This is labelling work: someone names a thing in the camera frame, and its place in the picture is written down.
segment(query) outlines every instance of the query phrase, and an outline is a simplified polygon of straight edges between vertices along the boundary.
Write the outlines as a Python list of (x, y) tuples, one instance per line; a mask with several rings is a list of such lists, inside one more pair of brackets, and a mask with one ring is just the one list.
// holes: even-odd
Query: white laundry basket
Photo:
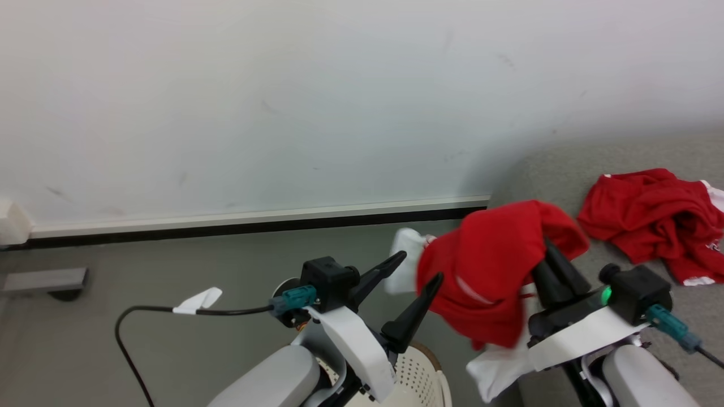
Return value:
[[(319, 361), (334, 384), (337, 374)], [(397, 383), (392, 394), (382, 403), (370, 401), (367, 395), (357, 393), (347, 407), (452, 407), (450, 387), (435, 355), (424, 345), (412, 342), (395, 364)]]

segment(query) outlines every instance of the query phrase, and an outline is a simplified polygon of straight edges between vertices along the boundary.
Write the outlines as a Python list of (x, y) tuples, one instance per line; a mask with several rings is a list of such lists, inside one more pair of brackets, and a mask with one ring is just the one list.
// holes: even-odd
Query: white cloth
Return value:
[[(416, 291), (417, 264), (427, 245), (434, 236), (423, 236), (410, 228), (399, 229), (392, 242), (391, 254), (400, 250), (407, 252), (407, 257), (400, 266), (384, 281), (384, 289), (389, 294), (414, 293)], [(507, 389), (520, 376), (532, 372), (533, 364), (528, 358), (528, 318), (540, 311), (535, 284), (521, 288), (521, 295), (533, 294), (523, 299), (524, 321), (523, 332), (513, 349), (497, 345), (488, 345), (486, 350), (466, 366), (466, 370), (475, 380), (480, 397), (490, 403), (503, 390)]]
[(520, 376), (535, 370), (528, 357), (528, 341), (531, 339), (528, 331), (528, 318), (541, 311), (538, 296), (535, 295), (535, 284), (523, 286), (521, 295), (525, 294), (533, 294), (533, 296), (523, 299), (525, 323), (515, 347), (508, 349), (497, 345), (487, 345), (485, 351), (466, 366), (466, 370), (475, 380), (480, 397), (485, 403), (493, 401)]
[(395, 233), (390, 254), (400, 250), (407, 252), (407, 257), (391, 276), (384, 279), (384, 290), (389, 294), (414, 293), (416, 289), (417, 263), (422, 251), (434, 237), (423, 236), (416, 230), (404, 227)]

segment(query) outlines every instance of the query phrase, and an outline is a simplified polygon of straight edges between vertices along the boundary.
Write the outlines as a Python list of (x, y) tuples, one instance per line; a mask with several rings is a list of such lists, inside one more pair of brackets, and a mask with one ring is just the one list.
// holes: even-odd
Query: black cable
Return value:
[[(206, 315), (206, 316), (238, 316), (238, 315), (251, 315), (251, 314), (260, 314), (262, 312), (271, 311), (274, 309), (273, 306), (260, 306), (258, 308), (252, 308), (252, 309), (235, 309), (230, 311), (217, 311), (217, 310), (211, 310), (211, 309), (197, 309), (196, 315)], [(148, 393), (148, 389), (146, 388), (146, 384), (143, 382), (143, 379), (141, 379), (140, 374), (138, 373), (138, 370), (136, 369), (135, 365), (133, 364), (133, 361), (131, 360), (131, 356), (128, 354), (128, 351), (126, 351), (126, 347), (123, 346), (123, 341), (121, 340), (121, 322), (123, 322), (123, 319), (128, 316), (128, 314), (134, 312), (134, 311), (154, 311), (154, 312), (171, 312), (173, 313), (174, 309), (170, 306), (132, 306), (129, 309), (123, 311), (123, 313), (118, 317), (116, 320), (116, 328), (115, 328), (115, 335), (116, 335), (116, 343), (118, 344), (118, 347), (121, 349), (121, 352), (123, 353), (123, 357), (126, 358), (126, 362), (128, 362), (128, 366), (133, 371), (133, 374), (138, 381), (138, 385), (140, 385), (141, 390), (143, 390), (143, 395), (146, 397), (146, 401), (148, 401), (148, 405), (150, 407), (153, 407), (153, 400), (151, 400), (151, 395)]]
[(716, 363), (717, 366), (724, 369), (724, 362), (720, 361), (716, 356), (712, 355), (711, 353), (707, 352), (704, 348), (701, 346), (697, 346), (694, 348), (697, 352), (704, 355), (707, 359), (711, 360), (712, 362)]

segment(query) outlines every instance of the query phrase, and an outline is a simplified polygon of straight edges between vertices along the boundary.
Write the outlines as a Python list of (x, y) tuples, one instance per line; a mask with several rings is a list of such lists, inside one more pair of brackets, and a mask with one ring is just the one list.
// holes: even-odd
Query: black baseboard strip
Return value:
[(287, 220), (281, 222), (247, 223), (206, 227), (187, 227), (142, 232), (104, 233), (101, 235), (66, 236), (61, 238), (30, 239), (22, 245), (9, 246), (6, 251), (32, 250), (37, 248), (60, 248), (75, 246), (106, 245), (109, 243), (138, 242), (144, 240), (166, 240), (200, 238), (203, 236), (242, 235), (246, 233), (280, 232), (283, 230), (321, 229), (385, 223), (425, 222), (431, 220), (462, 219), (467, 214), (485, 209), (476, 208), (438, 209), (396, 214), (359, 215), (353, 217), (332, 217), (321, 219)]

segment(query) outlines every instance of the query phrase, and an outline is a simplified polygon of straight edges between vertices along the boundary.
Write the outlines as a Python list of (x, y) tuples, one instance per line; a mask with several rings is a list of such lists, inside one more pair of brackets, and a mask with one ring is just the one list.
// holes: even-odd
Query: gray carpet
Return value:
[[(439, 235), (454, 221), (409, 224)], [(159, 242), (0, 253), (0, 273), (89, 267), (87, 291), (74, 303), (47, 295), (9, 301), (0, 320), (0, 406), (144, 406), (140, 388), (114, 338), (117, 316), (136, 304), (176, 305), (211, 286), (224, 291), (219, 309), (266, 304), (304, 261), (333, 256), (361, 271), (384, 260), (404, 225), (270, 232)], [(379, 329), (413, 295), (391, 297), (382, 287), (360, 315)], [(266, 314), (183, 317), (133, 314), (122, 336), (156, 405), (199, 407), (295, 336)], [(467, 339), (429, 314), (417, 340), (440, 360), (456, 407), (480, 406), (465, 373), (476, 354)], [(495, 406), (520, 406), (516, 390)]]

